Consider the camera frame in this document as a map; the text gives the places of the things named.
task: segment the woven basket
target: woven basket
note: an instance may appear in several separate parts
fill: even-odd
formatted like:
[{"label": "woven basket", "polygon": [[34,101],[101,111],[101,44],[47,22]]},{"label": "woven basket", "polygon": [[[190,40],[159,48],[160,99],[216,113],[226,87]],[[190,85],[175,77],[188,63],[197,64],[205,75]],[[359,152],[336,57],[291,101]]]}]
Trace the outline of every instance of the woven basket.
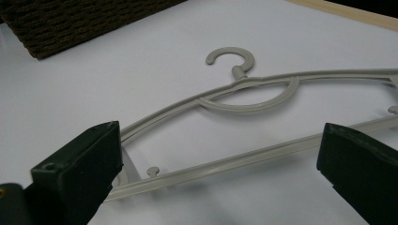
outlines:
[{"label": "woven basket", "polygon": [[46,58],[186,0],[0,0],[0,17]]}]

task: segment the white table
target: white table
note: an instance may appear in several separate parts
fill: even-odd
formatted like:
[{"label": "white table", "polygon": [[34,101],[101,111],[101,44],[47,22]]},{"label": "white table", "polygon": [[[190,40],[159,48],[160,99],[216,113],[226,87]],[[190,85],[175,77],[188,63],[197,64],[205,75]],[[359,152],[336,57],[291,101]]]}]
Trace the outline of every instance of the white table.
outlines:
[{"label": "white table", "polygon": [[[38,61],[0,25],[0,183],[29,170],[96,124],[125,127],[167,105],[226,85],[238,56],[249,76],[340,68],[398,68],[398,33],[277,0],[188,1]],[[284,86],[222,100],[248,104]],[[388,115],[394,88],[363,81],[305,82],[276,109],[251,115],[202,108],[149,130],[126,150],[142,178]],[[398,148],[397,129],[373,137]],[[103,204],[90,224],[366,224],[315,168],[318,149]]]}]

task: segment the hanger hook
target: hanger hook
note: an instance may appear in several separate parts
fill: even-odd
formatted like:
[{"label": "hanger hook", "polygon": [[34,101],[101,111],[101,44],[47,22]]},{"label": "hanger hook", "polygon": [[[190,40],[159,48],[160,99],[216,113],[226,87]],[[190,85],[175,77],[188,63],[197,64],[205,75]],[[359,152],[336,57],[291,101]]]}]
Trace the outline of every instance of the hanger hook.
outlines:
[{"label": "hanger hook", "polygon": [[254,56],[247,50],[237,47],[220,48],[218,50],[211,52],[207,56],[206,63],[208,65],[212,65],[214,64],[214,62],[216,62],[217,57],[228,53],[238,54],[242,56],[245,60],[245,62],[242,65],[232,67],[232,74],[234,75],[235,79],[240,80],[243,78],[247,78],[248,76],[246,75],[245,72],[249,71],[254,66]]}]

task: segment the clothes hanger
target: clothes hanger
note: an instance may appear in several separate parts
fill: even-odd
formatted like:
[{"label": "clothes hanger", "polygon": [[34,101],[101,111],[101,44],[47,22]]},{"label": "clothes hanger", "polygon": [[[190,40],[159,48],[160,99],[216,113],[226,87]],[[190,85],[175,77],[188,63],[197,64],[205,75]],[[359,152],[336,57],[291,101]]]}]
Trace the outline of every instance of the clothes hanger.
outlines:
[{"label": "clothes hanger", "polygon": [[[146,128],[156,125],[161,120],[178,115],[179,113],[198,106],[223,113],[255,113],[275,107],[290,99],[295,94],[296,90],[299,88],[300,82],[302,81],[318,79],[367,79],[392,83],[396,88],[398,88],[398,68],[321,70],[287,73],[271,77],[249,78],[245,72],[249,71],[253,67],[254,57],[250,52],[236,47],[221,48],[213,51],[208,55],[206,62],[209,65],[212,65],[217,57],[227,53],[241,55],[245,60],[243,65],[234,66],[232,68],[232,73],[236,79],[234,82],[229,85],[183,99],[162,110],[150,114],[149,116],[130,126],[125,127],[120,133],[122,145],[125,145],[129,139],[135,137],[138,133],[145,131]],[[228,105],[213,101],[215,98],[231,94],[237,90],[274,83],[288,83],[288,86],[280,95],[265,102],[252,105]],[[351,126],[351,128],[357,129],[358,131],[364,133],[370,133],[381,129],[397,127],[398,106],[392,106],[388,109],[388,111],[393,115],[356,124]],[[128,172],[123,169],[117,177],[117,185],[108,195],[106,202],[158,188],[165,188],[185,183],[205,176],[210,176],[215,173],[230,171],[271,158],[281,157],[287,154],[317,147],[320,144],[321,138],[322,134],[319,133],[290,142],[273,145],[271,147],[254,150],[230,158],[228,157],[199,166],[194,166],[188,169],[169,172],[160,176],[157,176],[160,171],[159,168],[152,167],[147,170],[147,173],[150,176],[148,179],[133,183],[130,183],[128,179]]]}]

